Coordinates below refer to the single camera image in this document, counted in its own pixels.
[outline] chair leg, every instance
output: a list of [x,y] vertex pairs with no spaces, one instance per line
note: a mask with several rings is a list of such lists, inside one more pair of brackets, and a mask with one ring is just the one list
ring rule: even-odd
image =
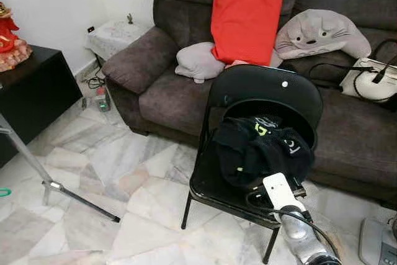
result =
[[265,256],[262,260],[263,264],[267,264],[269,262],[270,254],[273,250],[273,246],[274,246],[275,240],[277,239],[277,235],[279,234],[279,230],[280,230],[280,228],[276,228],[273,230],[272,237],[270,238],[269,244],[267,245]]
[[186,229],[187,216],[189,215],[189,209],[190,209],[191,201],[192,201],[192,195],[189,192],[189,194],[187,195],[184,219],[182,220],[182,225],[181,225],[181,229],[182,230]]

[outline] totoro plush pillow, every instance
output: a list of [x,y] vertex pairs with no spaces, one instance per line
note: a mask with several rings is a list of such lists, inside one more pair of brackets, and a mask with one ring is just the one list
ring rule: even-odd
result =
[[285,59],[342,50],[354,58],[368,57],[371,46],[344,15],[308,9],[290,19],[278,32],[270,66]]
[[214,43],[203,42],[181,49],[176,55],[178,66],[175,74],[194,78],[195,83],[203,83],[206,79],[218,76],[225,64],[212,55],[214,46]]

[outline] black folding chair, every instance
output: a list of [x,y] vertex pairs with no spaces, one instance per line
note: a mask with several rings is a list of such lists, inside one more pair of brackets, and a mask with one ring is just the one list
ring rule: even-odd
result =
[[[267,264],[280,225],[273,215],[247,206],[246,194],[223,179],[215,147],[211,146],[216,131],[216,127],[210,128],[214,108],[223,109],[221,119],[226,115],[247,117],[258,112],[279,115],[284,119],[283,124],[294,127],[314,148],[315,128],[323,111],[323,100],[316,86],[306,78],[291,71],[254,65],[234,66],[224,71],[214,80],[210,90],[181,228],[186,228],[191,200],[196,200],[272,229],[263,259]],[[299,184],[293,191],[295,195],[305,195]]]

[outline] sofa armrest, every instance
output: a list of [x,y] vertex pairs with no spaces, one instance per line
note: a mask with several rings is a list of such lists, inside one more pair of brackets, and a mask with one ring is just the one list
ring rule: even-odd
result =
[[141,94],[176,59],[178,50],[171,37],[160,28],[153,27],[107,60],[102,71],[112,81]]

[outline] white tablecloth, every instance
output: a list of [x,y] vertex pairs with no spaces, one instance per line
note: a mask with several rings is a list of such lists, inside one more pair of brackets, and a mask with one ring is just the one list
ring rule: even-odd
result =
[[112,20],[87,34],[85,47],[108,60],[148,30],[149,27],[144,25]]

